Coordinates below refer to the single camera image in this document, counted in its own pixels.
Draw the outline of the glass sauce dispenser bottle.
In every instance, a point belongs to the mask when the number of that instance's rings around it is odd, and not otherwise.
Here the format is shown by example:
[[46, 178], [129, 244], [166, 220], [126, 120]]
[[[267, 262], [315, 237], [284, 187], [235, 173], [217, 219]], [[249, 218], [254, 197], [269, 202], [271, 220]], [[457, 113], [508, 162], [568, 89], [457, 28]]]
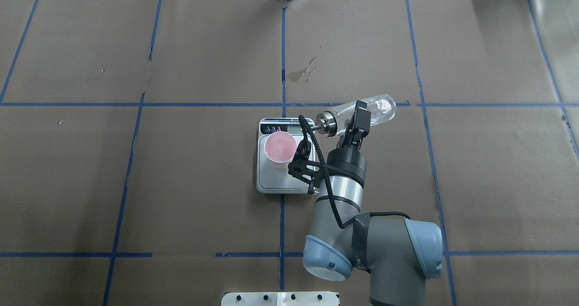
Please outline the glass sauce dispenser bottle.
[[388, 94], [355, 100], [318, 113], [312, 130], [327, 137], [345, 135], [356, 127], [369, 131], [372, 126], [392, 120], [396, 111], [397, 104]]

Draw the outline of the pink paper cup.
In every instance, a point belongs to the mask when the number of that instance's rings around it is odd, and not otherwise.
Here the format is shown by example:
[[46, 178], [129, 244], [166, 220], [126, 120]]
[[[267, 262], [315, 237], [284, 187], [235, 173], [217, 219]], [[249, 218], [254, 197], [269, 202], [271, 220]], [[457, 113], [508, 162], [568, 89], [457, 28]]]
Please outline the pink paper cup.
[[270, 164], [282, 169], [287, 168], [294, 158], [297, 146], [293, 135], [286, 131], [276, 131], [266, 138], [263, 151]]

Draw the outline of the grey digital kitchen scale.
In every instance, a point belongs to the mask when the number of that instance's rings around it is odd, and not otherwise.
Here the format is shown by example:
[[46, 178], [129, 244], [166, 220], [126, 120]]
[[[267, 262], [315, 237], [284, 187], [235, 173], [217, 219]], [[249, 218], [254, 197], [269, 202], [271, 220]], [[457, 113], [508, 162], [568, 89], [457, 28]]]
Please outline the grey digital kitchen scale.
[[259, 122], [255, 186], [260, 193], [305, 194], [308, 184], [288, 174], [303, 139], [298, 118], [263, 118]]

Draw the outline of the white pedestal column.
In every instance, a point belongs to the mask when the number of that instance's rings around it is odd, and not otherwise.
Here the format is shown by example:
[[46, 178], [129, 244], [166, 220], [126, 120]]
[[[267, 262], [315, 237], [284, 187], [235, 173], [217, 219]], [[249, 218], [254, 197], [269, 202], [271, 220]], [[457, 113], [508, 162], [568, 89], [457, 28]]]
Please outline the white pedestal column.
[[330, 291], [226, 293], [222, 306], [340, 306], [339, 293]]

